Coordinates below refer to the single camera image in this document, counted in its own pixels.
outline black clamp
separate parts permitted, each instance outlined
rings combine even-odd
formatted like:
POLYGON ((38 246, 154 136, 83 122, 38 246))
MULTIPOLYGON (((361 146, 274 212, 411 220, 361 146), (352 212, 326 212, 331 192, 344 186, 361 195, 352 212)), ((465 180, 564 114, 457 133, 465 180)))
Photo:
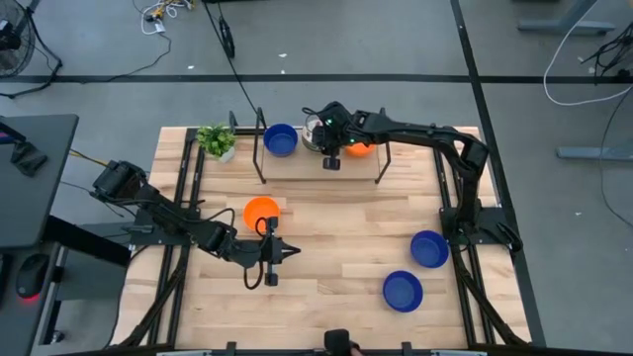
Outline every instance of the black clamp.
POLYGON ((229 341, 226 343, 226 356, 235 356, 235 350, 237 349, 237 342, 229 341))
POLYGON ((413 356, 413 346, 408 341, 403 342, 403 356, 413 356))

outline computer mouse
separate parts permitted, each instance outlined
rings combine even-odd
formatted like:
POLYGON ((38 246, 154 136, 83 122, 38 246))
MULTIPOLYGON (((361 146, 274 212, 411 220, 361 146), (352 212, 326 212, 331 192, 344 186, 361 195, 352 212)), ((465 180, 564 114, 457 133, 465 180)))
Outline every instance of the computer mouse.
POLYGON ((16 293, 21 298, 36 296, 44 285, 48 256, 42 253, 27 257, 18 270, 16 278, 16 293))

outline orange bowl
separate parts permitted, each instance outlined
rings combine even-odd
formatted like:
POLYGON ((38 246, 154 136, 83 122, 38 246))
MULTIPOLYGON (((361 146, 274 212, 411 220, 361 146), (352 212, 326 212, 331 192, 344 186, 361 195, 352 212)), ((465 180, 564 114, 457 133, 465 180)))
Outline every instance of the orange bowl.
POLYGON ((373 152, 376 149, 376 145, 370 144, 366 146, 365 143, 354 143, 352 145, 346 146, 345 151, 352 156, 355 157, 364 157, 369 153, 373 152))
MULTIPOLYGON (((279 218, 280 214, 279 206, 274 200, 268 197, 257 197, 246 204, 244 208, 244 223, 246 223, 248 228, 256 231, 255 224, 259 218, 279 218)), ((262 233, 265 232, 266 222, 259 222, 257 229, 262 233)))

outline gray concrete floor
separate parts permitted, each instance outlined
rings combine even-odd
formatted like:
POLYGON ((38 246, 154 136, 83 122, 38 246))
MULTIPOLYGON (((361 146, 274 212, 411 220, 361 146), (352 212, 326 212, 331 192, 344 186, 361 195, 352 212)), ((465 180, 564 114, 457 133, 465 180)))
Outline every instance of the gray concrete floor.
MULTIPOLYGON (((561 37, 519 33, 516 21, 554 18, 570 3, 462 1, 480 74, 542 75, 561 37)), ((467 73, 447 1, 271 0, 223 8, 235 35, 234 64, 240 73, 467 73)), ((626 1, 612 0, 598 3, 588 19, 608 20, 622 29, 631 15, 626 1)), ((140 33, 129 1, 43 2, 36 20, 45 41, 64 59, 61 74, 65 75, 127 72, 151 62, 165 46, 162 39, 140 33)), ((173 40, 172 53, 146 74, 230 73, 204 9, 181 12, 165 25, 173 40)), ((552 75, 588 75, 588 67, 580 66, 577 58, 615 35, 571 38, 552 75)), ((45 62, 36 54, 24 74, 43 73, 45 62)), ((28 85, 2 84, 0 89, 24 87, 28 85)), ((480 124, 470 84, 246 83, 245 87, 272 123, 302 124, 301 107, 318 108, 338 100, 350 109, 384 106, 400 121, 480 124)), ((615 102, 559 107, 536 84, 491 84, 484 90, 548 345, 633 350, 627 332, 633 327, 631 229, 604 206, 595 163, 555 156, 558 145, 599 144, 615 102)), ((551 89, 560 100, 570 101, 617 90, 622 87, 553 85, 551 89)), ((102 159, 126 159, 146 169, 160 127, 221 122, 229 110, 243 125, 253 120, 235 83, 53 84, 44 92, 4 100, 0 108, 5 116, 77 114, 76 149, 102 159)), ((627 119, 632 112, 633 98, 629 98, 615 119, 608 144, 630 139, 633 122, 627 119)), ((604 167, 608 198, 622 215, 633 219, 630 165, 604 167)), ((99 172, 98 166, 71 158, 63 179, 88 187, 99 172)), ((72 223, 121 220, 86 193, 65 186, 57 192, 53 213, 72 223)), ((74 337, 36 353, 103 345, 115 308, 112 299, 67 306, 60 326, 74 337), (94 333, 80 331, 88 327, 94 333)))

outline green plant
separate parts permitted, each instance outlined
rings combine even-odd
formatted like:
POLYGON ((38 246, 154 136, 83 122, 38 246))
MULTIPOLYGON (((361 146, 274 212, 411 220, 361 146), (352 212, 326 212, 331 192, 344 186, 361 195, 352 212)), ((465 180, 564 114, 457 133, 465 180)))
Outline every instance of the green plant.
POLYGON ((235 136, 222 125, 199 128, 196 135, 200 146, 210 155, 220 158, 235 144, 235 136))

